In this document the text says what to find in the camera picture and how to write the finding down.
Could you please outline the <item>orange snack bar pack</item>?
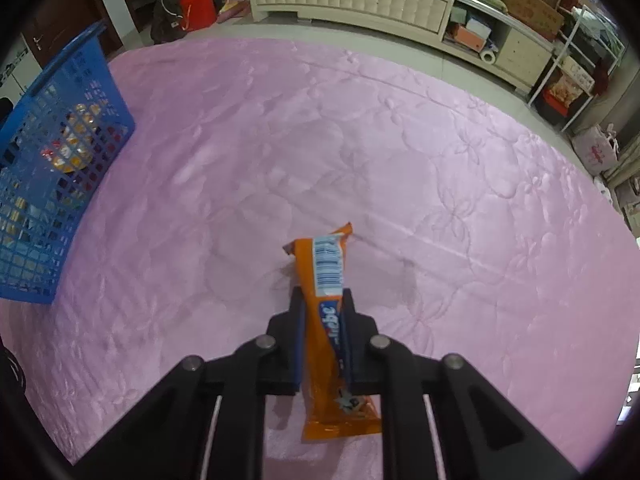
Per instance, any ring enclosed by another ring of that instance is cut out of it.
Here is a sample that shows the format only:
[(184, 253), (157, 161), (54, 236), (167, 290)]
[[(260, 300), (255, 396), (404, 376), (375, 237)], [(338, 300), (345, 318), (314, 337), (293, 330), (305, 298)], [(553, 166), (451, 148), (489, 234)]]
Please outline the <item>orange snack bar pack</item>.
[(373, 401), (355, 396), (344, 378), (342, 310), (346, 244), (352, 225), (322, 236), (298, 238), (284, 251), (295, 259), (305, 303), (305, 360), (309, 405), (303, 438), (323, 441), (378, 434)]

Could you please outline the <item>yellow orange snack bag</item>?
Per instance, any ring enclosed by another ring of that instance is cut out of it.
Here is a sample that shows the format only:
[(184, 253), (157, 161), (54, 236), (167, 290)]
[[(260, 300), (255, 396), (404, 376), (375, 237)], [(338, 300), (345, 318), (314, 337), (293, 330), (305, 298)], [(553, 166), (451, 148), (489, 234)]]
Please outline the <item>yellow orange snack bag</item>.
[(101, 126), (105, 101), (77, 104), (60, 123), (58, 136), (43, 148), (40, 155), (62, 174), (73, 174), (86, 170), (96, 161), (96, 157), (111, 159), (116, 144), (122, 140), (119, 128)]

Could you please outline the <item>pink quilted cloth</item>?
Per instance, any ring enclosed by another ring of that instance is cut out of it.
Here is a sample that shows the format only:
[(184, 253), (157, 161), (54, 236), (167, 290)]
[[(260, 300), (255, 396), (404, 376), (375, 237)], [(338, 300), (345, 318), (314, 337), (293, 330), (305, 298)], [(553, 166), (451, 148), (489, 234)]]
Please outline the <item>pink quilted cloth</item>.
[(354, 228), (358, 311), (468, 359), (577, 468), (605, 446), (639, 337), (639, 249), (590, 177), (476, 96), (382, 58), (268, 39), (129, 51), (136, 128), (81, 220), (55, 302), (1, 333), (70, 460), (180, 359), (288, 305), (284, 246)]

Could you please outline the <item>pink tote bag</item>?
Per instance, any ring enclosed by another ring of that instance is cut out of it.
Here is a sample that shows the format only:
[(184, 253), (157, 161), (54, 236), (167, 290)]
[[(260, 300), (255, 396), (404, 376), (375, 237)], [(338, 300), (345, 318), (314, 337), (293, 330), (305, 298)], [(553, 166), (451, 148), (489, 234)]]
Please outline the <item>pink tote bag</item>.
[(593, 125), (572, 137), (572, 147), (588, 174), (597, 177), (618, 162), (618, 141), (613, 124)]

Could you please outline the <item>blue plastic basket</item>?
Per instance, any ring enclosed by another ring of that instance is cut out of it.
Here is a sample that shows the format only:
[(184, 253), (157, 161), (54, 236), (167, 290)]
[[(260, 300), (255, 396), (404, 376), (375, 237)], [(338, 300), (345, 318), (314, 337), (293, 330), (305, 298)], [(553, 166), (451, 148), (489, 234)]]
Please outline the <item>blue plastic basket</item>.
[[(103, 54), (96, 22), (55, 55), (1, 128), (1, 296), (53, 301), (80, 220), (107, 170), (134, 133), (134, 118)], [(62, 174), (40, 155), (77, 104), (102, 104), (99, 124), (119, 128), (111, 159)]]

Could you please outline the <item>white paper roll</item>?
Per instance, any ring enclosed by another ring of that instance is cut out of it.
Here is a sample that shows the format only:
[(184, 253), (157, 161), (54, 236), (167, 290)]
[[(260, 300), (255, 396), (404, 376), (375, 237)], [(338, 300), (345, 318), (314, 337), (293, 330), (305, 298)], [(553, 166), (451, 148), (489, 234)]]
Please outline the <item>white paper roll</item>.
[(480, 59), (488, 65), (494, 65), (495, 62), (497, 62), (497, 55), (498, 52), (494, 49), (483, 49), (480, 51)]

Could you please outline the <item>white metal shelf rack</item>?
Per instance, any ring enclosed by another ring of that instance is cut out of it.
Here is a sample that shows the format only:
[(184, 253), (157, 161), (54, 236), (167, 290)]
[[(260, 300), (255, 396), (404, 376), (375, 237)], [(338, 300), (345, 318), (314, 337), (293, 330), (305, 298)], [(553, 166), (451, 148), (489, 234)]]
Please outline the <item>white metal shelf rack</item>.
[(612, 18), (592, 3), (579, 3), (561, 13), (565, 24), (528, 105), (556, 130), (567, 132), (608, 90), (627, 44)]

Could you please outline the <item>black bag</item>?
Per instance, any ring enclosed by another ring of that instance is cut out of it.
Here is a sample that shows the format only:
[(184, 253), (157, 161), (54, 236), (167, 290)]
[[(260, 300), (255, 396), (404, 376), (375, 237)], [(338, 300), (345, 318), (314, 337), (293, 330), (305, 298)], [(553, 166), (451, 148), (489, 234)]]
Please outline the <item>black bag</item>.
[(181, 25), (182, 20), (180, 0), (157, 0), (150, 32), (153, 44), (168, 44), (184, 38), (186, 31)]

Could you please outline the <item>cardboard box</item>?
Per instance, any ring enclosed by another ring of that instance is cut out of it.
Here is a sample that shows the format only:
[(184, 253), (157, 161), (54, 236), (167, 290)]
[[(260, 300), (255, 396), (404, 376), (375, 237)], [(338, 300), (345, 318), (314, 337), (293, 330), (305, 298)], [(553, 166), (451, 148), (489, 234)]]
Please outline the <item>cardboard box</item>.
[(542, 0), (502, 0), (508, 13), (552, 41), (564, 24), (562, 14)]

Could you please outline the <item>red shopping bag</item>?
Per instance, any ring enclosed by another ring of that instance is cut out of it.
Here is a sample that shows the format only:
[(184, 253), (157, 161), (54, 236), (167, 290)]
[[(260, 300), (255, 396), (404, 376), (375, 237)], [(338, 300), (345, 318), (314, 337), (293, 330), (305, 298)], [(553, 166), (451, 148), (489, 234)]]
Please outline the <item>red shopping bag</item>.
[(217, 21), (214, 0), (180, 0), (180, 6), (181, 27), (185, 32), (209, 28)]

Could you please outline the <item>cream TV cabinet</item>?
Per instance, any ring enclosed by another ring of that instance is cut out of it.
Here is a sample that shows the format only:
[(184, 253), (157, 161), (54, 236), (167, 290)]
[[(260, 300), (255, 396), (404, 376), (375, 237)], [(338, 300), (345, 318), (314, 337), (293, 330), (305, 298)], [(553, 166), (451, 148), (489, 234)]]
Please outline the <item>cream TV cabinet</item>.
[[(551, 60), (552, 44), (524, 23), (477, 0), (250, 0), (255, 21), (274, 12), (352, 25), (423, 44), (486, 70), (523, 94)], [(494, 49), (488, 65), (480, 51)]]

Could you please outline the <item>dark brown door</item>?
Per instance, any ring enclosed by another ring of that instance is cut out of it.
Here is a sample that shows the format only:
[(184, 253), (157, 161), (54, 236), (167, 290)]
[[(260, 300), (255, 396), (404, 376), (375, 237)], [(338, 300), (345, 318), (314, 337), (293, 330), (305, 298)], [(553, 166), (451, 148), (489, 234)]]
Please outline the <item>dark brown door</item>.
[(41, 68), (90, 25), (104, 21), (101, 48), (110, 56), (122, 40), (108, 16), (103, 0), (43, 0), (22, 29), (22, 36)]

